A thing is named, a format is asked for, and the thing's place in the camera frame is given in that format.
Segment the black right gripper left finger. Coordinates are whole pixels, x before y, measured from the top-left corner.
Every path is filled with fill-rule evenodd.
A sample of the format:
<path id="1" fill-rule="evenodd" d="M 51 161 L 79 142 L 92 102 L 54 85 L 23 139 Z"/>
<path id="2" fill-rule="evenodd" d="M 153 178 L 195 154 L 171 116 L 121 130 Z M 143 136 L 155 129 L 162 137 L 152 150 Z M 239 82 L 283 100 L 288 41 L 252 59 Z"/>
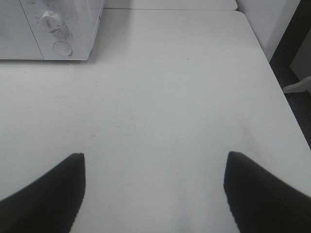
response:
<path id="1" fill-rule="evenodd" d="M 86 191 L 83 153 L 74 153 L 0 202 L 2 233 L 68 233 Z"/>

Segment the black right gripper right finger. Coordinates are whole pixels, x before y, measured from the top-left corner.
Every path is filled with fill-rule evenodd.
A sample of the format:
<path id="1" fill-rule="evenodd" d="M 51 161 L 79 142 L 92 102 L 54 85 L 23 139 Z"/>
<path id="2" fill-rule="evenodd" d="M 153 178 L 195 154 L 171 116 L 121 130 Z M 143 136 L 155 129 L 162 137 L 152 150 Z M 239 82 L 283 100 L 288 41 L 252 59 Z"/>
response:
<path id="1" fill-rule="evenodd" d="M 241 233 L 309 233 L 311 199 L 243 153 L 228 154 L 224 191 Z"/>

